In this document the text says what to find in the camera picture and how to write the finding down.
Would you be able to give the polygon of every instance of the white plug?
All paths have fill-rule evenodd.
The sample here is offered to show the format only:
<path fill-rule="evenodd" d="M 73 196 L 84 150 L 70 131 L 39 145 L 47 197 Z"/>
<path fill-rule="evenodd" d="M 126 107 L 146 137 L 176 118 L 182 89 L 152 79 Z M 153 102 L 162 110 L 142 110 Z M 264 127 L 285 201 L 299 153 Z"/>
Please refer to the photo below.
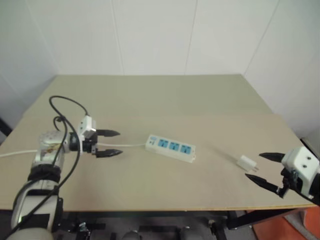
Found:
<path fill-rule="evenodd" d="M 244 170 L 246 170 L 247 172 L 250 170 L 253 170 L 255 172 L 259 170 L 259 168 L 257 168 L 257 163 L 245 155 L 242 155 L 240 159 L 236 162 L 236 164 Z"/>

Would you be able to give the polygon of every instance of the beige tabletop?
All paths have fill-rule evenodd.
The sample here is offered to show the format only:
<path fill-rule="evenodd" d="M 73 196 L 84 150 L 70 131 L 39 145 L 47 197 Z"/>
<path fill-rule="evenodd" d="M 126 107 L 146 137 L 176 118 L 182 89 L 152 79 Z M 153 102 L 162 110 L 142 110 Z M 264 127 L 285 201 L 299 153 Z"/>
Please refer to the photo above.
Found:
<path fill-rule="evenodd" d="M 65 211 L 185 211 L 302 208 L 311 204 L 289 191 L 284 199 L 245 177 L 235 164 L 246 155 L 256 175 L 281 185 L 281 164 L 259 157 L 300 146 L 299 139 L 240 75 L 58 76 L 26 111 L 0 147 L 0 154 L 35 150 L 38 136 L 54 129 L 48 103 L 63 95 L 83 104 L 100 129 L 120 136 L 100 143 L 141 144 L 149 134 L 196 146 L 187 163 L 140 147 L 118 148 L 111 158 L 83 154 L 60 190 Z M 82 110 L 55 100 L 77 126 Z M 0 158 L 0 209 L 11 209 L 30 172 L 34 153 Z M 62 177 L 74 163 L 65 156 Z"/>

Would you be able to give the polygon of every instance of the power strip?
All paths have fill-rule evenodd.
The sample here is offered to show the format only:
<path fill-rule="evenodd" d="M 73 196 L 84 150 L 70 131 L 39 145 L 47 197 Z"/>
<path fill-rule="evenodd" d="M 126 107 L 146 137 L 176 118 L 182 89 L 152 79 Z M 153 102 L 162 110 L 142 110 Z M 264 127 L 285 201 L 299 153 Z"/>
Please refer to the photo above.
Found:
<path fill-rule="evenodd" d="M 188 163 L 196 159 L 196 146 L 162 136 L 150 135 L 145 150 Z"/>

